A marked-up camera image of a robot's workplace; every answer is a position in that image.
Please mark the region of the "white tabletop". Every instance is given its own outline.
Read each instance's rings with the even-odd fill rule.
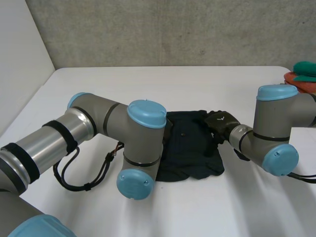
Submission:
[[[227,110],[252,126],[257,89],[282,83],[282,67],[136,67],[57,70],[0,138],[15,142],[63,115],[72,95],[91,92],[129,104],[150,99],[168,111]],[[290,143],[300,154],[297,172],[316,173],[316,131],[295,128]],[[67,180],[94,179],[116,141],[97,135],[80,145]],[[316,185],[274,177],[239,160],[229,144],[219,147],[225,172],[204,180],[157,182],[142,201],[116,188],[122,152],[106,179],[89,192],[63,189],[52,169],[29,186],[22,198],[59,218],[78,237],[311,237],[316,235]]]

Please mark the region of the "black cable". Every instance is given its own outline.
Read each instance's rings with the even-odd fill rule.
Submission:
[[[293,179],[301,180],[306,183],[316,184],[316,179],[309,179],[309,178],[316,177],[316,175],[300,175],[296,173],[289,173],[287,176]]]
[[[97,177],[91,182],[91,183],[86,183],[83,186],[74,186],[74,185],[70,185],[66,182],[65,180],[65,172],[66,169],[69,167],[69,165],[77,158],[77,156],[79,155],[80,152],[80,148],[77,147],[76,148],[76,153],[74,154],[74,156],[66,163],[66,165],[64,166],[64,168],[62,169],[61,175],[58,172],[58,165],[60,163],[57,162],[56,164],[53,165],[53,172],[54,172],[54,176],[56,177],[57,181],[60,183],[61,186],[63,186],[65,189],[72,191],[72,192],[80,192],[80,191],[89,191],[92,188],[94,188],[95,186],[99,185],[105,178],[105,175],[107,174],[109,168],[110,168],[110,163],[113,161],[114,156],[116,156],[117,151],[121,150],[124,147],[124,143],[122,142],[118,142],[116,148],[109,152],[106,156],[105,156],[105,160],[101,166],[101,170],[98,173]]]

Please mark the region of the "green object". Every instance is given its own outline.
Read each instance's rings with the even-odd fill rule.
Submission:
[[[316,82],[316,78],[308,76],[298,76],[294,78],[294,81]]]
[[[306,62],[306,61],[298,62],[297,64],[294,65],[293,72],[297,75],[316,77],[316,63]]]

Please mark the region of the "gray robot arm segment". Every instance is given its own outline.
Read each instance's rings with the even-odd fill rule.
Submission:
[[[292,127],[316,125],[316,96],[298,94],[290,85],[263,86],[258,91],[253,129],[235,127],[230,144],[248,159],[275,175],[287,175],[298,163],[289,145]]]
[[[19,195],[82,142],[100,133],[125,143],[118,190],[144,199],[156,179],[166,124],[165,108],[139,100],[129,106],[88,93],[75,95],[63,116],[0,151],[0,237],[68,236],[74,233]]]
[[[22,194],[40,174],[69,153],[65,137],[71,137],[79,145],[98,133],[125,143],[123,170],[132,171],[128,174],[130,179],[119,180],[119,183],[131,182],[141,174],[144,181],[150,181],[151,185],[147,188],[152,189],[166,121],[166,111],[162,105],[140,100],[127,106],[81,93],[71,100],[66,113],[56,121],[59,129],[56,126],[43,126],[17,143],[2,148],[0,176],[3,178],[0,179],[0,189]],[[129,198],[136,195],[131,189],[128,192],[128,195],[124,195]]]

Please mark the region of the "concrete wall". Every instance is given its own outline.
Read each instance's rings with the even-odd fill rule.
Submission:
[[[26,0],[56,68],[316,60],[313,0]]]
[[[25,1],[0,0],[0,136],[54,71]]]

